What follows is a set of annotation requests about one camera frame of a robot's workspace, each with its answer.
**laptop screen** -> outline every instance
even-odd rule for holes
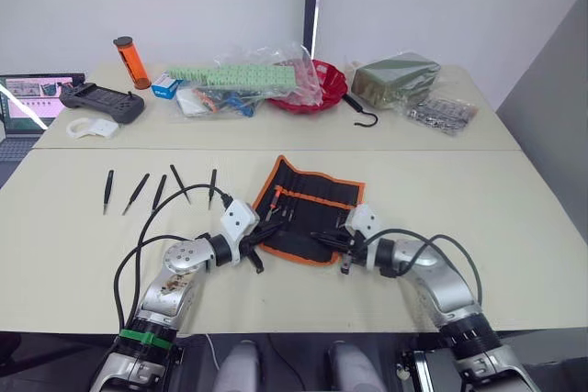
[[[6,135],[42,133],[31,115],[49,126],[64,108],[59,99],[62,89],[83,83],[84,79],[79,73],[0,76],[0,83],[19,102],[0,91]]]

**black cap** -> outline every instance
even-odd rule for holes
[[[112,42],[117,46],[128,46],[132,43],[132,38],[129,36],[122,36]]]

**white backdrop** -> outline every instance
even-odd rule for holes
[[[469,70],[494,108],[575,0],[321,0],[315,55],[371,62],[413,50]]]
[[[0,0],[0,73],[91,71],[132,36],[144,62],[301,41],[304,0]]]

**small blue box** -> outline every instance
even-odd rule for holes
[[[161,76],[152,83],[151,89],[155,96],[171,100],[174,98],[175,90],[181,82],[181,80],[176,80],[170,77],[168,73],[162,73]]]

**black hook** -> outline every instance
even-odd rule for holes
[[[370,117],[374,118],[374,122],[370,123],[370,124],[364,124],[364,123],[358,123],[355,122],[353,123],[354,126],[359,126],[361,128],[371,128],[373,126],[376,126],[376,124],[378,124],[378,116],[376,114],[372,114],[370,112],[366,112],[364,110],[364,108],[356,101],[354,100],[351,96],[349,96],[348,94],[344,94],[343,95],[343,99],[345,100],[345,102],[351,106],[358,114],[363,114],[363,115],[368,115]]]

